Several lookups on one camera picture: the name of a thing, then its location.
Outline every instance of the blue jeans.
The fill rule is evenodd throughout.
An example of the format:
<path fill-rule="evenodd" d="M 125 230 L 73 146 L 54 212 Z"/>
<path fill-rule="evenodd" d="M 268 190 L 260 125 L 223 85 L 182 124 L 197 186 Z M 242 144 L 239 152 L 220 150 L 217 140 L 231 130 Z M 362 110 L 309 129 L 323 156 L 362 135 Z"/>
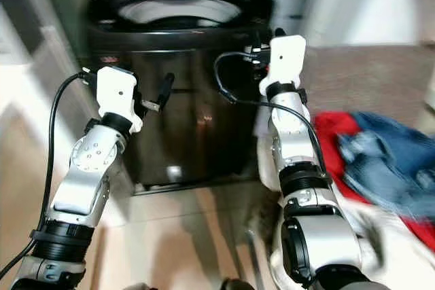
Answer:
<path fill-rule="evenodd" d="M 435 217 L 435 140 L 374 113 L 353 113 L 363 130 L 338 142 L 345 183 L 399 215 Z"/>

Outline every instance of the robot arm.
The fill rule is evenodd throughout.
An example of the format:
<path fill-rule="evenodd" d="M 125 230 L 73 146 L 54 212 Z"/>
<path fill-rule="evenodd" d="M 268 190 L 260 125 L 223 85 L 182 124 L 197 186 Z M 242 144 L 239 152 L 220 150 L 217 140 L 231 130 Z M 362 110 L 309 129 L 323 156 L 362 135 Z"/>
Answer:
<path fill-rule="evenodd" d="M 156 103 L 167 102 L 174 76 L 168 74 Z M 142 105 L 135 76 L 117 68 L 97 73 L 100 121 L 73 146 L 70 167 L 48 210 L 42 229 L 33 230 L 36 245 L 24 257 L 13 290 L 74 289 L 85 273 L 84 256 L 94 228 L 109 197 L 110 177 L 119 169 L 120 156 L 130 135 L 139 132 L 147 109 Z"/>
<path fill-rule="evenodd" d="M 269 103 L 291 108 L 309 120 L 305 92 L 298 89 L 305 40 L 299 35 L 276 37 L 270 51 L 268 75 L 260 82 L 260 93 Z M 338 206 L 332 180 L 305 124 L 274 108 L 269 130 L 285 203 L 281 241 L 287 274 L 305 288 L 386 289 L 360 272 L 358 240 Z"/>

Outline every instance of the tile floor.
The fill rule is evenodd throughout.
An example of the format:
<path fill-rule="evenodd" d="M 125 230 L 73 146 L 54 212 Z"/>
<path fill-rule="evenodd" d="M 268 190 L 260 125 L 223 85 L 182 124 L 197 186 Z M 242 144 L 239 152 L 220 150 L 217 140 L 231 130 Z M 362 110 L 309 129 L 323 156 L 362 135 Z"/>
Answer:
<path fill-rule="evenodd" d="M 246 198 L 261 192 L 252 182 L 127 200 L 129 222 L 101 235 L 92 288 L 145 283 L 214 290 L 225 278 L 239 277 L 259 290 L 273 289 L 267 262 L 260 259 L 254 267 L 246 235 L 251 207 Z M 254 250 L 266 257 L 259 239 Z"/>

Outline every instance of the top-loading washing machine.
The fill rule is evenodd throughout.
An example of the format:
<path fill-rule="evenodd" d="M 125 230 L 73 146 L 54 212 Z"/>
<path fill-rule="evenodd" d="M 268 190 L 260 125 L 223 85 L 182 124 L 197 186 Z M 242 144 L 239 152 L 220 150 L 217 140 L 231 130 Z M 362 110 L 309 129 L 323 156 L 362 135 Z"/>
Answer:
<path fill-rule="evenodd" d="M 134 71 L 148 99 L 167 73 L 175 74 L 165 110 L 147 115 L 126 150 L 135 183 L 162 190 L 256 176 L 256 108 L 219 95 L 213 61 L 222 52 L 267 43 L 271 8 L 271 0 L 89 1 L 86 33 L 95 68 Z M 221 69 L 239 96 L 258 98 L 249 63 L 229 58 Z"/>

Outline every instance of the clothing pile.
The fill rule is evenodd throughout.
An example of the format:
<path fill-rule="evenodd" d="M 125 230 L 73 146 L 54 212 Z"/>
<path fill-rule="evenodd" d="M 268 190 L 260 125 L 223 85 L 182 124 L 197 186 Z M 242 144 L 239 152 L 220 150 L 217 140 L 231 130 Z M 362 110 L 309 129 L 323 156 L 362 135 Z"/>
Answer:
<path fill-rule="evenodd" d="M 366 112 L 321 113 L 315 127 L 340 193 L 397 213 L 435 252 L 435 140 Z"/>

